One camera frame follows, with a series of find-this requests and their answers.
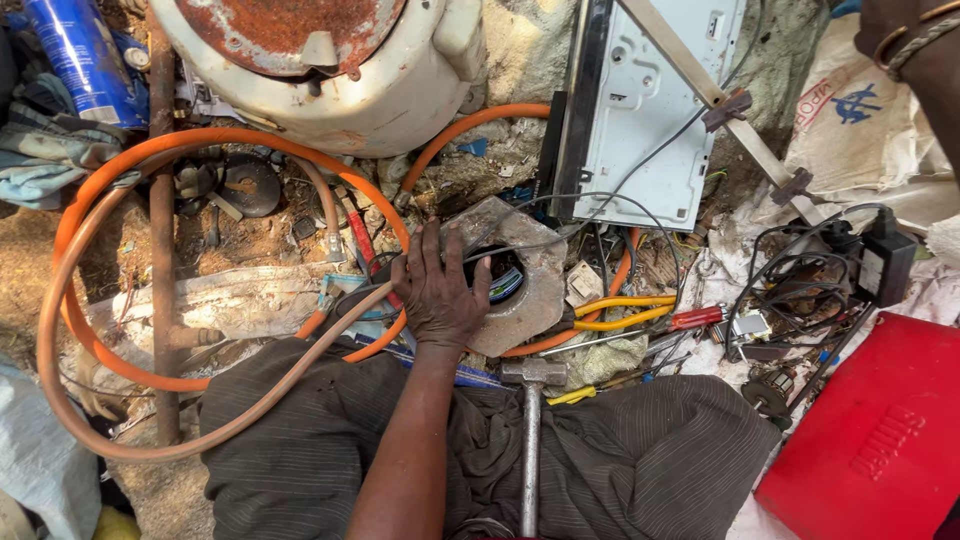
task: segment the hand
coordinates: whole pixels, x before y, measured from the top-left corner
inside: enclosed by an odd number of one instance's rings
[[[417,227],[410,250],[394,259],[390,281],[403,301],[418,345],[460,351],[490,310],[490,258],[477,261],[473,292],[464,276],[464,239],[456,224],[446,234],[446,270],[440,263],[440,220]]]

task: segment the gray striped cloth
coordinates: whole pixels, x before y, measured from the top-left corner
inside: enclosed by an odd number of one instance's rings
[[[306,351],[290,338],[216,377],[201,432],[235,418]],[[346,364],[339,342],[253,426],[204,454],[217,539],[342,538],[407,371]],[[447,432],[450,540],[512,537],[519,521],[520,393],[454,392]],[[723,538],[780,432],[722,380],[674,376],[543,412],[540,536]]]

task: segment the blue printed logo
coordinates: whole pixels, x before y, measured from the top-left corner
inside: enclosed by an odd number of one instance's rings
[[[837,114],[843,118],[841,124],[846,124],[847,120],[850,120],[851,124],[855,124],[871,117],[870,114],[861,109],[883,110],[883,107],[863,103],[863,100],[867,98],[877,97],[873,92],[874,86],[875,85],[870,84],[865,90],[854,92],[844,98],[833,98],[830,100],[837,104]]]

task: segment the metal bangle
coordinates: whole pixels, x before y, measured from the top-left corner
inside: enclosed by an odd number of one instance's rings
[[[887,76],[897,83],[902,82],[903,77],[900,74],[900,70],[903,69],[903,66],[913,58],[914,55],[930,43],[949,34],[958,27],[960,27],[960,14],[931,26],[923,34],[915,37],[890,60],[890,64],[887,66]]]
[[[955,11],[955,10],[960,10],[960,0],[954,0],[953,2],[947,2],[946,4],[944,4],[943,6],[937,8],[937,9],[935,9],[935,10],[930,10],[929,12],[926,12],[926,13],[920,15],[920,20],[921,20],[921,22],[927,22],[927,21],[929,21],[930,19],[939,17],[939,16],[942,15],[942,14],[949,13],[949,12],[952,12],[952,11]]]
[[[897,30],[893,31],[890,36],[885,37],[883,41],[881,41],[876,47],[876,51],[874,52],[874,64],[880,69],[880,71],[884,73],[890,71],[890,66],[886,63],[883,63],[883,56],[887,54],[887,49],[890,48],[890,45],[893,45],[894,41],[903,37],[909,30],[910,29],[905,26],[897,28]]]
[[[940,15],[953,12],[955,10],[960,10],[960,0],[953,0],[952,2],[947,2],[943,6],[930,10],[922,15],[920,15],[920,22],[929,22],[930,20],[939,17]],[[893,31],[890,36],[887,36],[880,44],[876,47],[874,52],[874,64],[876,67],[883,71],[884,73],[890,72],[890,64],[883,62],[883,57],[887,54],[887,49],[890,48],[890,45],[894,44],[894,41],[903,37],[907,32],[909,32],[909,27],[901,26],[897,30]]]

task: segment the wrist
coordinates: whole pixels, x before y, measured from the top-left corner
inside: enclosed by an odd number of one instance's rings
[[[417,361],[423,359],[426,361],[443,361],[457,363],[460,361],[460,354],[464,351],[463,345],[444,341],[418,341]]]
[[[903,79],[918,94],[929,90],[952,93],[957,88],[955,53],[960,50],[960,29],[932,41],[917,51],[900,71]]]

